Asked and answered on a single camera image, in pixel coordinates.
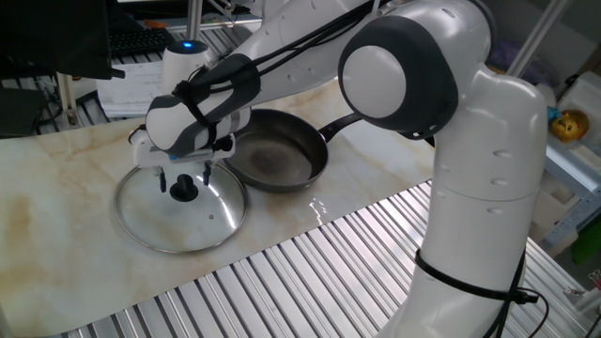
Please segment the black knob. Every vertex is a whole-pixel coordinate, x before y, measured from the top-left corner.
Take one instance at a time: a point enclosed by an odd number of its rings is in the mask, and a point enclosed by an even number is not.
[[[190,202],[198,196],[198,188],[189,175],[181,174],[177,177],[177,183],[171,186],[169,193],[176,201]]]

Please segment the paper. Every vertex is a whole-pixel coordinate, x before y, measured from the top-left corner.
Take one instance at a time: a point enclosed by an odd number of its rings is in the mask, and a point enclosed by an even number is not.
[[[162,62],[114,65],[125,79],[97,80],[98,97],[109,117],[144,116],[152,100],[162,95]]]

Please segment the black frying pan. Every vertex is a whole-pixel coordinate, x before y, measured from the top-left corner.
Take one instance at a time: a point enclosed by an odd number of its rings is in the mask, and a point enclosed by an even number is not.
[[[328,165],[328,142],[361,118],[341,117],[317,131],[299,117],[271,109],[251,112],[236,131],[236,153],[226,166],[242,182],[265,192],[296,192],[309,187]]]

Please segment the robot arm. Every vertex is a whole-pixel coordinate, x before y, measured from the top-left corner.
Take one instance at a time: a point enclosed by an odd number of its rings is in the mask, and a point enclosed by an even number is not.
[[[244,127],[245,108],[334,78],[347,42],[372,20],[372,6],[365,0],[286,3],[215,68],[152,102],[146,130],[131,138],[136,165],[196,158],[199,151],[215,156],[207,147]]]
[[[288,1],[222,63],[176,90],[187,95],[156,98],[146,129],[132,135],[134,149],[145,146],[157,162],[165,153],[168,161],[227,156],[233,146],[215,141],[244,126],[245,109],[337,74],[348,105],[369,123],[409,139],[436,134],[420,257],[458,281],[504,292],[543,172],[545,102],[531,85],[486,68],[494,24],[478,0],[389,3],[382,17],[368,15],[372,6]],[[479,338],[502,306],[416,268],[381,337]]]

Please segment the glass lid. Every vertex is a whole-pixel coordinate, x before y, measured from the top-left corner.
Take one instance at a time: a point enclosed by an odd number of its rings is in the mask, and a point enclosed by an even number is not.
[[[214,165],[208,186],[203,162],[162,170],[164,181],[154,168],[135,168],[116,189],[116,217],[130,236],[159,251],[188,253],[218,245],[238,230],[246,191],[227,169]]]

